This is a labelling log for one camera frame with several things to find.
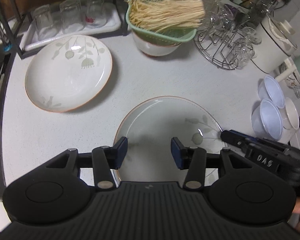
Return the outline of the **white ceramic bowl under colander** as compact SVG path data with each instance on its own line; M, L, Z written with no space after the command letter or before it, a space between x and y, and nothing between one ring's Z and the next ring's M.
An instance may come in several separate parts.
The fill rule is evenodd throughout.
M181 43L168 43L132 32L136 47L147 56L161 57L173 53Z

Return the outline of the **floral ceramic plate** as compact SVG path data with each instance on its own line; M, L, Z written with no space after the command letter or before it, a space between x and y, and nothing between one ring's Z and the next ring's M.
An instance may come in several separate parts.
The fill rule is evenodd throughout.
M63 113L91 101L107 84L113 66L108 47L87 35L59 38L32 59L25 91L38 108Z
M177 181L183 184L186 171L175 165L170 150L173 137L186 147L201 147L219 154L226 143L220 139L222 128L203 107L176 96L161 96L142 102L122 120L115 135L128 139L128 150L118 170L122 181Z

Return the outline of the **floral bowl with food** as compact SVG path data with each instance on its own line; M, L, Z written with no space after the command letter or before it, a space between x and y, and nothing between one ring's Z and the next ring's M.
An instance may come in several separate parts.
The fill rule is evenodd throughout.
M284 62L279 66L279 72L282 74L284 71L288 70L290 68L290 63L289 62ZM296 69L294 72L289 74L285 79L284 79L286 85L293 89L296 87L300 87L300 74L298 70Z

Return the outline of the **left upturned drinking glass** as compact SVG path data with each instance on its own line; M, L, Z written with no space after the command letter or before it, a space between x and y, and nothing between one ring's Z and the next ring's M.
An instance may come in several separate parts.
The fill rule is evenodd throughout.
M52 38L58 33L56 24L52 18L51 9L48 4L38 7L33 12L38 40Z

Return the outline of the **light blue plastic bowl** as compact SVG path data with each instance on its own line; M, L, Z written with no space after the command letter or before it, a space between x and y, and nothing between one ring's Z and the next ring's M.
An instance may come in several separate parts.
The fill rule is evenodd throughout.
M279 109L285 107L285 97L279 83L270 75L266 75L258 85L260 100L271 100Z

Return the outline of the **white drying tray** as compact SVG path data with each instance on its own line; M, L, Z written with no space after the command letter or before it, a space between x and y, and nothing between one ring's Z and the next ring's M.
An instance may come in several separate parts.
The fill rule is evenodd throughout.
M58 40L60 38L64 38L71 35L98 35L98 34L104 34L104 33L112 33L114 31L117 31L121 28L121 16L118 13L117 8L114 4L106 3L105 5L106 9L106 17L107 22L102 27L92 28L89 26L84 27L80 31L72 32L69 34L64 34L63 29L61 27L61 16L59 12L53 12L52 16L53 19L56 21L56 26L58 29L58 33L54 37L50 38L44 38L43 40L38 39L37 31L36 31L36 25L33 21L27 32L23 35L21 42L20 42L20 48L23 51L32 51L37 48L43 47L55 40Z

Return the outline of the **green plastic colander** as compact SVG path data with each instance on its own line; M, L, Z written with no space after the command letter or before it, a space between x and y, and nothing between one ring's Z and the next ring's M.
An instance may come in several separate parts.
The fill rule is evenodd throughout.
M194 38L205 15L202 0L127 0L126 22L140 34L168 43Z

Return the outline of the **white plastic bowl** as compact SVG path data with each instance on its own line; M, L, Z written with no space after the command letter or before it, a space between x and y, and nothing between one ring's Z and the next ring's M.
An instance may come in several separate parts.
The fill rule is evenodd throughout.
M280 142L287 144L299 130L300 126L298 111L290 98L285 98L285 106L283 109L280 109L280 114L283 122L283 132Z

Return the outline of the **right upturned drinking glass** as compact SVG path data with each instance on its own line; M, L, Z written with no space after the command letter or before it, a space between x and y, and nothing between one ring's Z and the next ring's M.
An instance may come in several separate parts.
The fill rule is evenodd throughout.
M86 0L85 21L89 27L99 28L107 23L104 0Z

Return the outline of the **black metal kitchen rack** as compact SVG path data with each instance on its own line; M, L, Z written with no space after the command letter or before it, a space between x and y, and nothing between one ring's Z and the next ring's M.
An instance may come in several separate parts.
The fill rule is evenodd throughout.
M122 14L117 6L117 1L113 0L112 3L106 3L107 10L110 12L106 25L98 28L84 27L83 30L69 34L59 31L54 37L34 43L31 43L31 41L37 35L31 14L27 12L21 15L16 1L10 0L13 13L17 19L16 26L11 28L0 2L0 38L5 46L17 53L21 59L25 59L38 53L44 46L65 37L74 35L88 35L96 38L126 36L128 34L128 24L125 20L125 14Z

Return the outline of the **white electric cooking pot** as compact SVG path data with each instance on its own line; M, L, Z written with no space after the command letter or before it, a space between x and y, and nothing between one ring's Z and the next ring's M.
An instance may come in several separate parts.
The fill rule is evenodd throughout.
M271 73L285 59L292 56L298 46L293 40L295 30L288 21L277 21L267 15L256 28L262 42L254 46L254 65L264 73Z

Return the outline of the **dried noodle bundle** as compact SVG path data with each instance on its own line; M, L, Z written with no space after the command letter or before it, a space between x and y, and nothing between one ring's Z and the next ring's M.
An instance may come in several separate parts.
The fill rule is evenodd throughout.
M130 0L127 3L130 23L156 33L198 28L205 17L203 0Z

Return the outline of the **upturned drinking glass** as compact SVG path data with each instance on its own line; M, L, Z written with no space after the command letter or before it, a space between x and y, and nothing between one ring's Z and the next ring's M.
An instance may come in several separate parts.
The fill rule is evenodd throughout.
M64 34L84 29L80 0L65 0L59 5L62 30Z
M48 4L38 7L33 12L38 40L52 38L58 33L56 24L52 18L51 9Z
M99 28L107 23L104 0L86 0L85 21L89 27Z

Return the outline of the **middle upturned drinking glass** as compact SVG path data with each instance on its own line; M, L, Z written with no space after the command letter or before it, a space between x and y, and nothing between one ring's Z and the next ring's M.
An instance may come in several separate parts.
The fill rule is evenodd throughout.
M62 30L64 34L84 29L80 0L65 0L59 5Z

